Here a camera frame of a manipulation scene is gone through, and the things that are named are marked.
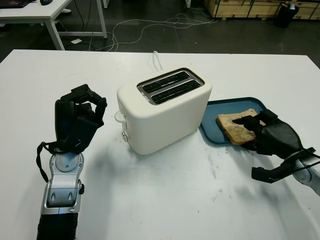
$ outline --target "slice of bread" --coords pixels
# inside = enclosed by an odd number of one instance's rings
[[[250,108],[247,111],[240,113],[219,114],[217,120],[231,143],[241,145],[253,141],[256,138],[256,135],[253,131],[247,130],[243,125],[234,123],[233,120],[249,115],[254,117],[257,114],[258,113],[255,110]]]

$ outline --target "toaster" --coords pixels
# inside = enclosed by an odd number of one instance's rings
[[[122,138],[141,155],[180,140],[200,126],[211,90],[210,82],[187,68],[127,83],[117,91],[114,116]]]

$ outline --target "wooden crate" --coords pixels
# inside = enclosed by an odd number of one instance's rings
[[[299,7],[299,12],[293,17],[293,19],[310,19],[312,13],[318,5],[318,3],[298,1],[294,4]]]
[[[320,20],[320,4],[318,3],[317,8],[312,13],[311,20]]]
[[[250,0],[204,0],[204,4],[214,18],[274,18],[279,12],[281,1],[255,0],[252,5]],[[319,3],[294,2],[294,4],[299,7],[294,19],[320,19]]]
[[[204,0],[212,17],[216,18],[272,18],[280,5],[279,1],[250,0]]]
[[[273,18],[280,4],[279,1],[255,1],[248,18]]]

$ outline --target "blue tray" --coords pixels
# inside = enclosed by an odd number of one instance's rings
[[[218,115],[241,113],[248,109],[254,109],[257,113],[260,113],[267,108],[254,97],[209,101],[201,122],[205,136],[215,144],[229,143],[229,139],[218,123]]]

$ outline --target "dark floor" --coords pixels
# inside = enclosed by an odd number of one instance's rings
[[[86,25],[90,1],[75,0]],[[59,16],[58,20],[68,31],[80,31],[82,21],[75,7],[75,1],[68,6],[71,15]],[[110,0],[108,9],[104,9],[106,29],[112,32],[116,24],[130,19],[165,21],[176,14],[184,13],[190,19],[211,21],[201,0],[192,0],[192,7],[186,10],[184,0]],[[96,1],[92,0],[90,21],[87,31],[100,31],[100,21]],[[290,54],[308,55],[320,67],[320,22],[293,21],[286,29],[277,28],[271,20],[228,19],[215,23],[194,25],[187,29],[156,25],[146,28],[139,42],[122,44],[118,52],[160,53],[231,53],[231,54]],[[136,41],[143,27],[149,22],[130,21],[116,27],[115,35],[119,43]],[[77,37],[61,37],[67,50],[87,51],[91,37],[81,37],[82,44],[71,44]],[[91,45],[100,49],[112,44],[108,40],[94,36]],[[40,24],[17,24],[8,32],[0,35],[0,62],[13,49],[54,50],[50,35]]]

